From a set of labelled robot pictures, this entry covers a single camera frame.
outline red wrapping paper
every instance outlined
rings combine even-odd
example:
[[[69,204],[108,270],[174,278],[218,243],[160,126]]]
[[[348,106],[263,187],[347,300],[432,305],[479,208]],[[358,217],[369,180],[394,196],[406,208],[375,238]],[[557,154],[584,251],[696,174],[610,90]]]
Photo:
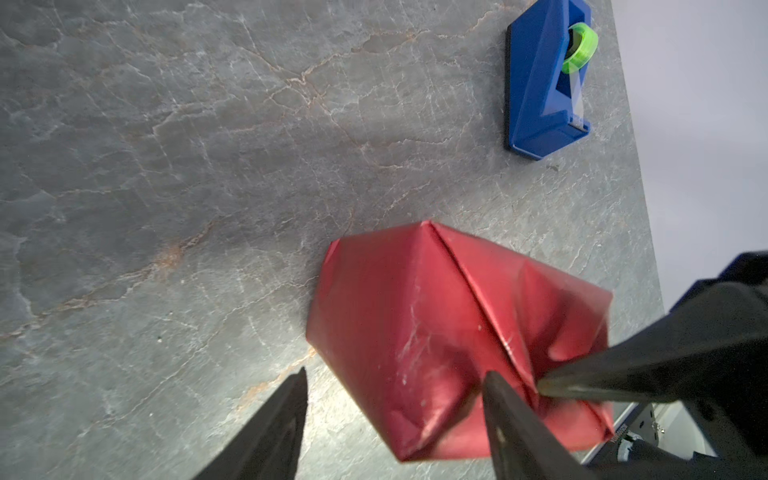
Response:
[[[425,221],[331,243],[306,338],[400,461],[490,455],[481,384],[496,370],[563,446],[613,434],[610,406],[536,379],[607,348],[612,295]]]

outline red object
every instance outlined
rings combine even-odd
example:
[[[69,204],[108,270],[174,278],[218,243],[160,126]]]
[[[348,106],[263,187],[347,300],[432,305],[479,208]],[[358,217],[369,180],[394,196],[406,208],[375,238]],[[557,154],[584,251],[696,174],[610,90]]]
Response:
[[[425,221],[331,243],[306,339],[395,456],[489,456],[480,391],[496,370],[571,451],[613,435],[609,405],[541,397],[547,371],[607,348],[612,295]]]

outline white wall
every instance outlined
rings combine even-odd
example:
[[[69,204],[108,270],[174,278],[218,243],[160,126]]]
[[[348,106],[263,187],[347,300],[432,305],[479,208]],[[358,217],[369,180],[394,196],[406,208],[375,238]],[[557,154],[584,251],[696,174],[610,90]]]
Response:
[[[768,249],[768,0],[613,7],[669,308],[738,253]]]

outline table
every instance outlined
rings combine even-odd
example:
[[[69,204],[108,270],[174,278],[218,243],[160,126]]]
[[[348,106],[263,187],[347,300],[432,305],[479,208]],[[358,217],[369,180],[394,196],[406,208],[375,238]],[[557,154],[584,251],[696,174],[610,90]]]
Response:
[[[505,29],[530,2],[102,0],[2,6],[4,478],[190,478],[290,372],[298,478],[399,465],[303,338],[337,237],[433,218],[662,314],[609,0],[594,131],[502,148]]]

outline crumpled red paper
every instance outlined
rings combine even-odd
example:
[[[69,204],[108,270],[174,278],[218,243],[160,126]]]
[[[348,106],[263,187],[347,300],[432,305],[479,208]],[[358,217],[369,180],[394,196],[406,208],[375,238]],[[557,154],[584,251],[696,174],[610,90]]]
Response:
[[[613,435],[609,405],[536,379],[607,348],[612,295],[425,221],[331,243],[306,338],[401,460],[489,456],[480,398],[501,373],[571,451]]]

